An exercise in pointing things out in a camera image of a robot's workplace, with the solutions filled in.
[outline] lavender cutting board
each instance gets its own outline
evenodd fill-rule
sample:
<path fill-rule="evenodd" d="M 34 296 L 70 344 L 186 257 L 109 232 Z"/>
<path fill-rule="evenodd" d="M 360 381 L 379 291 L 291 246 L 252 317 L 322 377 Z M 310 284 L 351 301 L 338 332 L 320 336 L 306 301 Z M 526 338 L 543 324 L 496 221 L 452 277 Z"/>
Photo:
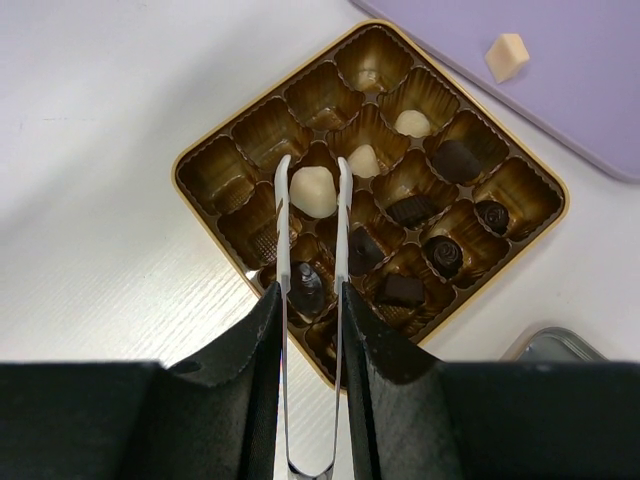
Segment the lavender cutting board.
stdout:
<path fill-rule="evenodd" d="M 640 182 L 640 0 L 352 0 L 610 175 Z M 484 55 L 519 33 L 531 60 L 494 82 Z"/>

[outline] white chocolate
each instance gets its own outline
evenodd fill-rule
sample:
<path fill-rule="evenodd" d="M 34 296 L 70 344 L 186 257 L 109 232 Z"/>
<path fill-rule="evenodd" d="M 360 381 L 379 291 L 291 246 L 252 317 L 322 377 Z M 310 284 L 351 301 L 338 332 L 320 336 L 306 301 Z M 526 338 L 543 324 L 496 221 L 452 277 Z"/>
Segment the white chocolate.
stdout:
<path fill-rule="evenodd" d="M 417 110 L 405 110 L 398 118 L 394 128 L 403 135 L 410 135 L 415 138 L 426 137 L 431 131 L 431 124 L 422 112 Z"/>
<path fill-rule="evenodd" d="M 489 70 L 497 83 L 509 80 L 518 74 L 529 61 L 524 42 L 517 33 L 503 33 L 484 56 Z"/>
<path fill-rule="evenodd" d="M 367 143 L 356 148 L 349 155 L 347 163 L 351 168 L 351 172 L 359 177 L 369 178 L 380 175 L 380 165 L 378 165 L 376 151 Z"/>
<path fill-rule="evenodd" d="M 338 195 L 326 167 L 302 167 L 291 178 L 291 203 L 313 218 L 326 218 L 336 211 Z"/>

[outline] dark chocolate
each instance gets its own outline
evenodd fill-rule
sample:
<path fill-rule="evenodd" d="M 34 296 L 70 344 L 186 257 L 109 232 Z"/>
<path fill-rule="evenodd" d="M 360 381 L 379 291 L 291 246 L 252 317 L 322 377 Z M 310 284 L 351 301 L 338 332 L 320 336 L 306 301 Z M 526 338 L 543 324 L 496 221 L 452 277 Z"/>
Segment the dark chocolate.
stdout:
<path fill-rule="evenodd" d="M 482 173 L 478 159 L 458 140 L 442 142 L 431 163 L 445 180 L 452 183 L 467 183 Z"/>
<path fill-rule="evenodd" d="M 415 228 L 438 213 L 438 207 L 426 195 L 413 195 L 398 200 L 387 213 L 403 227 Z"/>
<path fill-rule="evenodd" d="M 509 226 L 509 210 L 493 200 L 484 200 L 476 204 L 476 211 L 484 223 L 498 235 L 504 235 Z"/>
<path fill-rule="evenodd" d="M 382 282 L 376 301 L 395 307 L 416 308 L 424 303 L 424 285 L 419 278 L 390 273 Z"/>
<path fill-rule="evenodd" d="M 462 266 L 462 250 L 449 237 L 438 235 L 424 246 L 427 258 L 444 278 L 451 278 Z"/>
<path fill-rule="evenodd" d="M 384 260 L 384 252 L 373 241 L 364 227 L 358 227 L 349 235 L 349 273 L 364 275 Z"/>
<path fill-rule="evenodd" d="M 291 290 L 289 301 L 302 315 L 313 317 L 325 306 L 322 278 L 306 262 L 291 264 Z"/>

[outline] metal tongs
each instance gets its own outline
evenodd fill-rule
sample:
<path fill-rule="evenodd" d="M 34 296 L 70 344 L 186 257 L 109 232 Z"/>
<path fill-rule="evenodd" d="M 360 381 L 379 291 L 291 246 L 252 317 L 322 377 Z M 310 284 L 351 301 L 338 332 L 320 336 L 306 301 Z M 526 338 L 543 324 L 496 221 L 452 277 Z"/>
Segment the metal tongs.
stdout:
<path fill-rule="evenodd" d="M 289 254 L 289 185 L 288 170 L 291 155 L 285 155 L 275 175 L 275 199 L 278 229 L 277 281 L 282 291 L 282 390 L 284 396 L 284 429 L 286 437 L 287 463 L 289 478 L 304 480 L 330 480 L 336 460 L 338 440 L 338 412 L 340 410 L 340 373 L 342 371 L 342 284 L 349 281 L 348 268 L 348 232 L 349 211 L 351 209 L 351 193 L 353 179 L 351 169 L 343 157 L 338 158 L 340 167 L 340 193 L 338 194 L 338 233 L 336 238 L 336 265 L 334 291 L 338 296 L 338 340 L 336 352 L 336 408 L 333 430 L 333 456 L 330 464 L 319 475 L 307 475 L 301 472 L 289 456 L 289 408 L 287 395 L 287 294 L 291 289 L 291 260 Z"/>

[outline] white table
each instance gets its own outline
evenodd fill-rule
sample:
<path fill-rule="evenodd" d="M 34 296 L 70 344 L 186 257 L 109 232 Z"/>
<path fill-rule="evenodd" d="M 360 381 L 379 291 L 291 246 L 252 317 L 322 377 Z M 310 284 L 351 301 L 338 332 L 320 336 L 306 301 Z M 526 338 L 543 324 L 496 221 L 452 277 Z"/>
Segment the white table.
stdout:
<path fill-rule="evenodd" d="M 0 0 L 0 11 L 0 360 L 171 364 L 200 349 L 255 298 L 173 190 L 171 165 L 366 16 L 346 0 Z M 640 360 L 640 188 L 462 83 L 565 180 L 571 206 L 426 348 L 498 359 L 523 332 L 560 325 Z M 312 467 L 328 388 L 293 357 L 309 413 L 295 448 Z M 346 402 L 341 422 L 337 479 L 352 476 Z M 278 479 L 282 446 L 279 434 Z"/>

